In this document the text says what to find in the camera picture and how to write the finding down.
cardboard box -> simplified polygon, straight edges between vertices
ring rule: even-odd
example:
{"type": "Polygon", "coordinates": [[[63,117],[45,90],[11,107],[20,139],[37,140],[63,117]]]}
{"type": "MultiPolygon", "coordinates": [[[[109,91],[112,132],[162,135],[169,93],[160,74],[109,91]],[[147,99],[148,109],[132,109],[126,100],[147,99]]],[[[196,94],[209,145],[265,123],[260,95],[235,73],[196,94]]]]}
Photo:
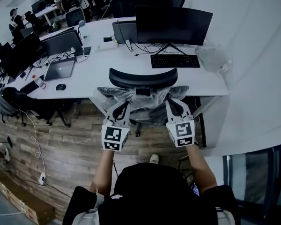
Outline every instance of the cardboard box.
{"type": "Polygon", "coordinates": [[[39,225],[45,225],[55,219],[55,209],[21,186],[14,183],[0,171],[0,192],[29,219],[39,225]]]}

white desk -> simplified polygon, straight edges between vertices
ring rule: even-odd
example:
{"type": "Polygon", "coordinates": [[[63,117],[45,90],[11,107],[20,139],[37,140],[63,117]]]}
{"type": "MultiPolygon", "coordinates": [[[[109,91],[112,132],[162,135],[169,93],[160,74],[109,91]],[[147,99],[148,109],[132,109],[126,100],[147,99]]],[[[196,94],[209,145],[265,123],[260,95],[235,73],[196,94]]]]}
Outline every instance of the white desk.
{"type": "Polygon", "coordinates": [[[57,18],[56,9],[58,9],[58,8],[57,8],[57,6],[56,6],[55,4],[54,4],[54,5],[51,5],[51,6],[49,6],[49,7],[46,7],[44,10],[38,12],[38,13],[36,14],[36,17],[45,16],[45,18],[46,18],[46,20],[47,20],[49,26],[51,26],[51,22],[50,22],[50,20],[49,20],[49,18],[48,18],[48,16],[47,16],[47,14],[48,14],[49,12],[53,12],[55,18],[57,18]]]}
{"type": "MultiPolygon", "coordinates": [[[[94,99],[94,90],[97,87],[114,87],[109,81],[109,69],[114,68],[118,71],[137,75],[153,75],[164,73],[172,70],[172,68],[153,69],[149,54],[137,49],[135,52],[129,52],[125,45],[119,45],[118,48],[106,51],[96,51],[98,44],[103,42],[103,37],[113,35],[112,23],[120,20],[135,20],[135,17],[107,19],[97,22],[87,23],[86,26],[90,33],[90,39],[84,42],[84,46],[91,46],[91,53],[87,60],[82,63],[75,63],[72,76],[66,79],[59,79],[46,82],[47,86],[44,90],[37,89],[29,94],[32,98],[53,99],[53,98],[90,98],[97,105],[94,99]],[[58,84],[64,83],[67,88],[64,91],[56,91],[58,84]]],[[[41,40],[50,37],[49,34],[41,38],[41,40]]],[[[193,47],[178,46],[186,54],[194,54],[193,47]]],[[[27,80],[17,77],[17,79],[6,85],[16,87],[18,90],[24,85],[32,81],[32,75],[41,76],[45,73],[47,67],[42,69],[34,68],[27,80]]],[[[215,74],[207,72],[203,66],[200,68],[178,68],[178,80],[175,86],[188,85],[189,90],[187,96],[224,96],[228,95],[226,84],[222,78],[215,74]]]]}

computer mouse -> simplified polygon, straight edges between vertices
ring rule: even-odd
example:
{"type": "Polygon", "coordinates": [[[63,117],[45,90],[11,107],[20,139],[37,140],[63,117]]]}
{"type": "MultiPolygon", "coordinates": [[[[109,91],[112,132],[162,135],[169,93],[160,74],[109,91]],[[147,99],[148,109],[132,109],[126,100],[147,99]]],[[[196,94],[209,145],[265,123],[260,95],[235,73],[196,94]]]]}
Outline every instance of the computer mouse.
{"type": "Polygon", "coordinates": [[[65,84],[58,84],[56,86],[56,91],[63,91],[66,88],[67,88],[67,86],[65,84]]]}

wood plank floor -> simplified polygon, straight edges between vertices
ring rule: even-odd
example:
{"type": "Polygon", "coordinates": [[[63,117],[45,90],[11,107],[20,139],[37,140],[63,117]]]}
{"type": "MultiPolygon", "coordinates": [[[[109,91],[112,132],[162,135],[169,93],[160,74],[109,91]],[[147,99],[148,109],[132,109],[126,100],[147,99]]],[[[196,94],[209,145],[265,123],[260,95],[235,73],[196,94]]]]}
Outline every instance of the wood plank floor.
{"type": "MultiPolygon", "coordinates": [[[[53,126],[46,125],[45,121],[37,120],[32,115],[30,117],[36,125],[37,139],[44,156],[47,183],[69,196],[76,186],[89,188],[102,154],[101,125],[104,116],[101,112],[88,99],[84,99],[81,104],[74,104],[65,114],[67,121],[71,122],[71,128],[64,127],[58,117],[53,119],[53,126]]],[[[5,119],[4,124],[0,116],[0,141],[10,136],[14,147],[10,149],[11,162],[2,169],[11,170],[22,180],[37,182],[44,168],[42,159],[35,157],[38,152],[37,143],[30,141],[31,136],[34,136],[33,125],[27,119],[26,127],[22,126],[21,119],[5,119]]],[[[178,166],[178,159],[186,155],[185,148],[175,148],[165,126],[144,125],[140,137],[134,136],[135,130],[136,126],[132,126],[123,151],[114,156],[119,173],[127,166],[148,162],[153,153],[159,154],[160,164],[175,168],[178,166]]],[[[202,143],[200,124],[196,125],[196,139],[202,143]]],[[[4,149],[5,144],[2,144],[0,150],[4,149]]],[[[181,170],[189,172],[188,162],[182,163],[181,170]]],[[[20,181],[13,174],[8,175],[40,199],[53,205],[57,219],[63,220],[70,198],[52,187],[20,181]]],[[[112,178],[114,187],[117,179],[114,171],[112,178]]]]}

desk leg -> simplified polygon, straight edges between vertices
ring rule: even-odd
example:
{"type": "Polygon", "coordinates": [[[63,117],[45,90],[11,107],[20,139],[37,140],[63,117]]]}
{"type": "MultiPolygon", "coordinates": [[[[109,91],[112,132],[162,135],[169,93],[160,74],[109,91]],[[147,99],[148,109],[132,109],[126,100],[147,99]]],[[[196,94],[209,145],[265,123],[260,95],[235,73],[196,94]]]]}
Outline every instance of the desk leg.
{"type": "Polygon", "coordinates": [[[58,17],[57,17],[56,10],[54,10],[53,13],[54,13],[54,16],[55,16],[55,21],[57,22],[58,21],[58,17]]]}
{"type": "Polygon", "coordinates": [[[104,116],[106,116],[107,112],[100,106],[100,103],[94,97],[90,97],[89,99],[104,114],[104,116]]]}
{"type": "Polygon", "coordinates": [[[196,118],[201,113],[205,112],[220,97],[221,96],[211,97],[208,101],[204,102],[204,104],[201,104],[201,106],[192,114],[193,118],[196,118]]]}
{"type": "Polygon", "coordinates": [[[47,14],[45,14],[44,16],[45,16],[45,18],[46,18],[46,20],[47,20],[49,26],[51,26],[51,22],[50,22],[50,20],[49,20],[49,18],[48,18],[48,16],[47,16],[47,14]]]}

